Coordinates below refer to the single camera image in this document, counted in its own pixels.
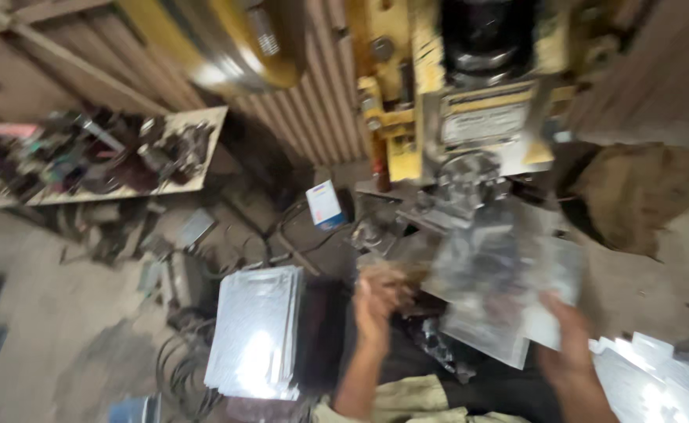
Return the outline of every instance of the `concrete floor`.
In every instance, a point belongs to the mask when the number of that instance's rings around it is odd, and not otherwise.
[[[632,138],[689,146],[689,126],[643,130]],[[614,136],[592,139],[605,143]],[[366,178],[363,163],[335,170],[336,184]],[[261,199],[241,191],[234,195],[248,214],[270,224],[273,215],[256,207]],[[175,209],[157,232],[174,237],[197,204],[191,198],[166,199]],[[205,245],[237,245],[249,236],[226,211],[212,210],[220,226]],[[228,240],[225,228],[231,224],[240,229],[227,232]],[[304,221],[288,232],[301,245],[321,236]],[[596,334],[640,331],[668,341],[689,338],[689,213],[661,235],[663,263],[582,242],[588,267],[582,307]],[[335,237],[312,259],[330,274],[344,273],[351,263],[340,260],[343,245]],[[105,421],[112,401],[154,390],[156,348],[170,332],[161,308],[144,302],[135,289],[140,265],[125,264],[117,272],[85,262],[58,266],[62,246],[54,236],[0,214],[0,273],[6,274],[0,324],[9,328],[0,352],[0,423]],[[230,260],[231,251],[220,250],[221,260]],[[258,255],[248,250],[249,260]]]

